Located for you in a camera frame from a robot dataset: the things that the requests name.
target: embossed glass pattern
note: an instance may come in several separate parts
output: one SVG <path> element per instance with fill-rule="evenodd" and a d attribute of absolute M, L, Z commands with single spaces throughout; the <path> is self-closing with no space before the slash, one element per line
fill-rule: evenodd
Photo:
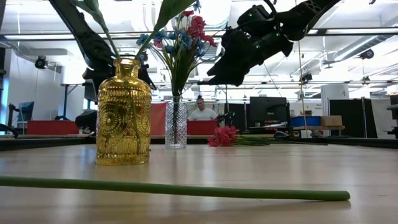
<path fill-rule="evenodd" d="M 167 103 L 165 146 L 167 149 L 185 149 L 187 147 L 187 105 L 175 98 Z"/>
<path fill-rule="evenodd" d="M 98 165 L 142 164 L 149 160 L 149 86 L 138 79 L 141 63 L 115 60 L 116 76 L 105 80 L 98 92 Z"/>

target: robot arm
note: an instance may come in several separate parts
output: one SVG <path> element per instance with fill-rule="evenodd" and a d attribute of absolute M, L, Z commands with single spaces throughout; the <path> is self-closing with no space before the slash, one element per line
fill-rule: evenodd
<path fill-rule="evenodd" d="M 268 13 L 262 5 L 253 6 L 238 19 L 238 27 L 228 28 L 221 38 L 225 54 L 207 72 L 214 76 L 199 85 L 240 86 L 250 68 L 282 52 L 286 57 L 295 40 L 303 39 L 324 13 L 340 0 L 308 0 L 286 12 L 276 12 L 270 0 Z"/>
<path fill-rule="evenodd" d="M 80 13 L 76 6 L 69 0 L 49 0 L 52 7 L 61 17 L 76 39 L 80 52 L 88 67 L 83 74 L 85 80 L 92 80 L 95 92 L 103 80 L 114 76 L 114 54 L 109 45 L 94 32 L 85 21 L 84 14 Z M 139 71 L 139 78 L 148 83 L 151 88 L 156 89 L 143 65 Z"/>

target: blue bin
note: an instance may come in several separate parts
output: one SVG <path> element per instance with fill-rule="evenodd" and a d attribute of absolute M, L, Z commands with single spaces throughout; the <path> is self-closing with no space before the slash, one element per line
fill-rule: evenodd
<path fill-rule="evenodd" d="M 321 126 L 321 116 L 306 116 L 307 126 Z M 297 116 L 290 119 L 292 127 L 304 127 L 304 117 Z"/>

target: gold vase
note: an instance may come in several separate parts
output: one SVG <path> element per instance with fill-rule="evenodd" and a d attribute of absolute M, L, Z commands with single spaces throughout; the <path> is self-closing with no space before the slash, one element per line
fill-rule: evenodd
<path fill-rule="evenodd" d="M 105 80 L 98 91 L 98 165 L 143 164 L 149 160 L 149 86 L 138 79 L 141 63 L 129 58 L 114 61 L 116 76 Z"/>

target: person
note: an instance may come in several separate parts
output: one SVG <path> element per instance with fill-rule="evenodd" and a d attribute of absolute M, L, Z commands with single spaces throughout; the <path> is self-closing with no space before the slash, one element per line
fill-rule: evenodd
<path fill-rule="evenodd" d="M 205 108 L 205 101 L 201 96 L 198 96 L 197 99 L 198 109 L 192 112 L 191 116 L 189 116 L 190 121 L 212 121 L 217 118 L 216 112 L 212 109 Z"/>

